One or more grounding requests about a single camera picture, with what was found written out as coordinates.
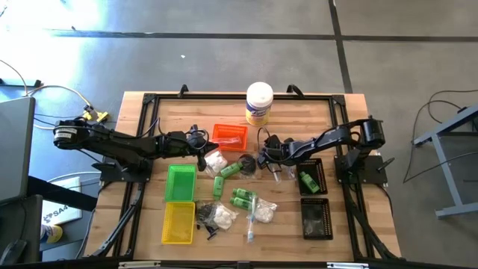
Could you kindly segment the white printed box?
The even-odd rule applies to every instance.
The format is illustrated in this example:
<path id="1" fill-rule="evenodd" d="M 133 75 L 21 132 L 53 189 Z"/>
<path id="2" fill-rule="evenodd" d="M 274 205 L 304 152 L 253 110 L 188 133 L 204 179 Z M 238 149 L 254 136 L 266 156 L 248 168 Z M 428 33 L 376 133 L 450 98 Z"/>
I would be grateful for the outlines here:
<path id="1" fill-rule="evenodd" d="M 52 182 L 54 185 L 59 185 L 63 188 L 67 188 L 71 191 L 81 191 L 80 178 L 70 177 L 68 179 L 57 180 Z M 43 200 L 42 205 L 42 224 L 47 226 L 61 225 L 73 220 L 82 218 L 82 212 L 80 209 L 71 208 L 67 205 L 57 202 L 50 202 Z"/>

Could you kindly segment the grey metal stand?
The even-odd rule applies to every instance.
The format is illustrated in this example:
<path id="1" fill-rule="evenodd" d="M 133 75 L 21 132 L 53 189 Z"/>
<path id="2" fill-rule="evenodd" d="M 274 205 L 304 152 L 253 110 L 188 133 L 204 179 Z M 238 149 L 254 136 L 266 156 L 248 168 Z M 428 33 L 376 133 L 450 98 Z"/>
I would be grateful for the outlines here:
<path id="1" fill-rule="evenodd" d="M 419 147 L 424 145 L 425 143 L 431 142 L 435 148 L 435 152 L 438 157 L 439 163 L 431 168 L 427 168 L 423 170 L 422 172 L 419 172 L 418 174 L 410 177 L 410 179 L 414 179 L 415 177 L 418 177 L 421 174 L 424 174 L 425 172 L 428 172 L 437 167 L 440 167 L 443 171 L 445 180 L 447 182 L 447 186 L 449 188 L 451 197 L 454 202 L 454 206 L 435 211 L 435 215 L 438 219 L 451 217 L 453 215 L 478 212 L 478 202 L 472 202 L 472 203 L 462 202 L 461 195 L 459 193 L 459 190 L 456 185 L 456 181 L 454 179 L 453 173 L 450 168 L 450 163 L 452 161 L 457 161 L 461 158 L 466 158 L 472 155 L 478 155 L 478 152 L 467 152 L 461 155 L 456 155 L 451 158 L 447 158 L 445 155 L 444 148 L 441 144 L 441 138 L 443 136 L 447 136 L 448 134 L 453 134 L 453 130 L 463 126 L 465 123 L 473 120 L 475 117 L 478 117 L 478 104 L 462 109 L 450 120 L 445 121 L 443 123 L 439 123 L 434 130 L 425 132 L 418 138 L 414 138 L 414 137 L 412 138 L 412 148 Z"/>

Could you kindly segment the black round item in bag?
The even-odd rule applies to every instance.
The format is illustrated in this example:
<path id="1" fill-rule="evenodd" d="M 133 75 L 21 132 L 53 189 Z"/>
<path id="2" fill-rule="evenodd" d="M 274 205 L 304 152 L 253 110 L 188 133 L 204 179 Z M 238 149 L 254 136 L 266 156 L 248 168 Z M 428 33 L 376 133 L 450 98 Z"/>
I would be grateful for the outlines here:
<path id="1" fill-rule="evenodd" d="M 243 154 L 239 157 L 238 162 L 242 165 L 240 175 L 244 178 L 255 178 L 257 172 L 257 164 L 255 157 L 250 154 Z"/>

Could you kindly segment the orange plastic basket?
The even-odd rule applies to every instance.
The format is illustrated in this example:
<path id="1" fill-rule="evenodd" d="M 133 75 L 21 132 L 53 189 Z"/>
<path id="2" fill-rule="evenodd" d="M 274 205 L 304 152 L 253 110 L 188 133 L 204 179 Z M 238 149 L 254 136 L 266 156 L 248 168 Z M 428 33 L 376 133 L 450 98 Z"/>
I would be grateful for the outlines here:
<path id="1" fill-rule="evenodd" d="M 243 152 L 246 150 L 248 128 L 246 126 L 234 126 L 227 124 L 215 124 L 213 130 L 213 137 L 240 137 L 242 140 L 241 146 L 220 146 L 223 151 Z"/>

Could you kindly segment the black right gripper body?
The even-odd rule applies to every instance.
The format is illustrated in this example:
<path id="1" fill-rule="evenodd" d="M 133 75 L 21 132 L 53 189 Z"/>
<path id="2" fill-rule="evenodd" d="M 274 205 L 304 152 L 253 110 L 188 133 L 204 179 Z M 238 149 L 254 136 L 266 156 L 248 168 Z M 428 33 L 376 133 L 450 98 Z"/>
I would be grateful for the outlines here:
<path id="1" fill-rule="evenodd" d="M 277 135 L 272 135 L 264 140 L 263 147 L 259 149 L 259 153 L 266 156 L 267 165 L 269 163 L 283 164 L 293 166 L 299 163 L 299 159 L 291 157 L 293 152 L 290 146 L 293 145 L 294 139 L 289 137 L 284 141 L 280 141 Z"/>

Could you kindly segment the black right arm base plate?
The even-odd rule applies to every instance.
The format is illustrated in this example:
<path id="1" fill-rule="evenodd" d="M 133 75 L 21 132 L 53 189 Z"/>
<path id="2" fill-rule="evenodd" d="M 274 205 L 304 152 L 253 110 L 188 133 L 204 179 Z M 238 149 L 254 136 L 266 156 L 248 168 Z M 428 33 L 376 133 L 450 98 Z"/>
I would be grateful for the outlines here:
<path id="1" fill-rule="evenodd" d="M 362 161 L 355 163 L 354 167 L 347 166 L 345 155 L 335 156 L 335 175 L 338 182 L 344 184 L 373 184 L 388 186 L 388 177 L 385 168 L 395 158 L 384 161 L 381 155 L 369 155 Z"/>

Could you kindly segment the blue toothbrush in clear bag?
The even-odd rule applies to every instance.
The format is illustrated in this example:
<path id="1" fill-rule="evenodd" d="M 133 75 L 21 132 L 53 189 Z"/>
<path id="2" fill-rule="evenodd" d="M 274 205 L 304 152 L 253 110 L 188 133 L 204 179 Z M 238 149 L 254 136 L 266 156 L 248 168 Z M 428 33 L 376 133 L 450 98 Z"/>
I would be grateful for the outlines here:
<path id="1" fill-rule="evenodd" d="M 247 229 L 247 242 L 252 243 L 254 241 L 254 231 L 253 226 L 255 222 L 255 210 L 257 209 L 257 195 L 253 194 L 252 199 L 250 202 L 249 207 L 249 222 L 248 222 L 248 229 Z"/>

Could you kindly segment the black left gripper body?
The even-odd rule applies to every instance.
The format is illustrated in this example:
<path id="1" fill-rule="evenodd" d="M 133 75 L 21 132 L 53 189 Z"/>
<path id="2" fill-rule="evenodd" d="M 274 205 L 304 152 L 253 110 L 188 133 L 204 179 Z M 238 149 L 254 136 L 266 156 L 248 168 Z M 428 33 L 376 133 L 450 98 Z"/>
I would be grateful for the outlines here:
<path id="1" fill-rule="evenodd" d="M 206 147 L 209 143 L 209 133 L 200 129 L 196 124 L 190 127 L 188 132 L 164 133 L 159 129 L 159 156 L 161 158 L 175 158 L 196 156 L 199 171 L 207 167 L 205 160 Z"/>

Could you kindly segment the green plastic basket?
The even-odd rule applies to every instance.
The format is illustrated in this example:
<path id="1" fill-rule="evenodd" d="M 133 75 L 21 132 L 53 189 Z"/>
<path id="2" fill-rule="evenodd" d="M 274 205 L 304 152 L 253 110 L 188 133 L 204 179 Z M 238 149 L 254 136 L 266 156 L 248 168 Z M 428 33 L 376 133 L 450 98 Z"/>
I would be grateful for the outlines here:
<path id="1" fill-rule="evenodd" d="M 192 202 L 195 192 L 196 167 L 171 164 L 168 168 L 164 199 L 167 202 Z"/>

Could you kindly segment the silver frame bracket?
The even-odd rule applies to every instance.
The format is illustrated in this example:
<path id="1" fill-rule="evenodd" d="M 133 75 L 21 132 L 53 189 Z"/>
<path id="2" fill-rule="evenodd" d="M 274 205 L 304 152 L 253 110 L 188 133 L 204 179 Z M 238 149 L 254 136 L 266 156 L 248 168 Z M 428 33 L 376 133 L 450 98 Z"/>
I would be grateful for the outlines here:
<path id="1" fill-rule="evenodd" d="M 131 261 L 131 262 L 120 262 L 118 269 L 149 269 L 149 268 L 159 268 L 161 266 L 160 262 L 157 261 Z"/>
<path id="2" fill-rule="evenodd" d="M 327 262 L 327 269 L 370 269 L 367 263 L 355 262 Z"/>

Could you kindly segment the black plastic slotted basket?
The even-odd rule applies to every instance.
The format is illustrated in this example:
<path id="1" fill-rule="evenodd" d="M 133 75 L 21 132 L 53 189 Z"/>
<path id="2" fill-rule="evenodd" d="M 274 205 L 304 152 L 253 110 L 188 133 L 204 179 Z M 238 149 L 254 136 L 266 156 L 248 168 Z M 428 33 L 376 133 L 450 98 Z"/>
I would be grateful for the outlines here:
<path id="1" fill-rule="evenodd" d="M 299 179 L 299 192 L 302 196 L 311 196 L 311 195 L 325 195 L 328 194 L 328 189 L 326 186 L 326 178 L 323 169 L 323 163 L 320 158 L 311 158 L 307 161 L 304 161 L 301 164 L 297 165 L 297 175 L 300 176 L 301 173 L 306 173 L 310 175 L 311 179 L 318 185 L 319 190 L 315 193 L 312 193 L 308 188 L 307 184 L 303 180 Z"/>
<path id="2" fill-rule="evenodd" d="M 332 219 L 327 198 L 302 198 L 302 235 L 305 240 L 333 239 Z"/>

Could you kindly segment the Lysol wipes canister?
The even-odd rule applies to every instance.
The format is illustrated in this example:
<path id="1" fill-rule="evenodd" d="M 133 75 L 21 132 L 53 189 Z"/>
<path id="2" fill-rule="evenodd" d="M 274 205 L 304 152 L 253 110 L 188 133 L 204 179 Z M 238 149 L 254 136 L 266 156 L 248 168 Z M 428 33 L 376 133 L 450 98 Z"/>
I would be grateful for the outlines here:
<path id="1" fill-rule="evenodd" d="M 253 126 L 265 125 L 273 103 L 273 88 L 262 81 L 251 84 L 246 91 L 246 120 Z"/>

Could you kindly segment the clear bag of black combs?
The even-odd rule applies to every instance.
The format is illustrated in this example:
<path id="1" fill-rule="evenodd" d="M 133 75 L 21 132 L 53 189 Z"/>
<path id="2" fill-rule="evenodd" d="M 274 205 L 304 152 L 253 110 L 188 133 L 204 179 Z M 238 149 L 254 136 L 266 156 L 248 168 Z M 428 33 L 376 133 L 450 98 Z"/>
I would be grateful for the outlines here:
<path id="1" fill-rule="evenodd" d="M 214 203 L 196 203 L 196 225 L 197 226 L 208 226 L 213 229 L 217 228 L 216 223 L 214 222 L 214 215 L 216 213 L 217 206 Z"/>

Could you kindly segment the clear bag of cotton balls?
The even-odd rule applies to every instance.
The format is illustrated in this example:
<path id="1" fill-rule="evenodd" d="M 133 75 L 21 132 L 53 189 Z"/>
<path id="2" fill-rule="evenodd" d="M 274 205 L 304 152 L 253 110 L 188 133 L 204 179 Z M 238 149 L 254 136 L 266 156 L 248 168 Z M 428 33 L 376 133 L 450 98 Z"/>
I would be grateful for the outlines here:
<path id="1" fill-rule="evenodd" d="M 233 211 L 225 207 L 220 202 L 215 203 L 214 206 L 215 206 L 215 210 L 214 210 L 213 222 L 220 229 L 229 230 L 234 224 L 236 218 L 238 217 L 238 213 L 236 211 Z"/>
<path id="2" fill-rule="evenodd" d="M 205 156 L 205 161 L 205 172 L 212 178 L 218 176 L 220 174 L 220 171 L 228 165 L 228 161 L 218 149 L 215 149 L 214 151 L 208 153 Z"/>
<path id="3" fill-rule="evenodd" d="M 262 223 L 270 223 L 277 208 L 277 204 L 258 198 L 255 208 L 255 219 Z"/>

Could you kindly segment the person's yellow shoe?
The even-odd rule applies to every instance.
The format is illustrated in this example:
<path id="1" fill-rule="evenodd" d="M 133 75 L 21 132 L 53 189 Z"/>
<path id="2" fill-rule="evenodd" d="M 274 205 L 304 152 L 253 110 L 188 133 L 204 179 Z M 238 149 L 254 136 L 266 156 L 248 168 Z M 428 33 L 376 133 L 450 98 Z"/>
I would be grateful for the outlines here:
<path id="1" fill-rule="evenodd" d="M 46 244 L 57 243 L 63 235 L 63 229 L 60 226 L 41 225 L 40 242 Z"/>

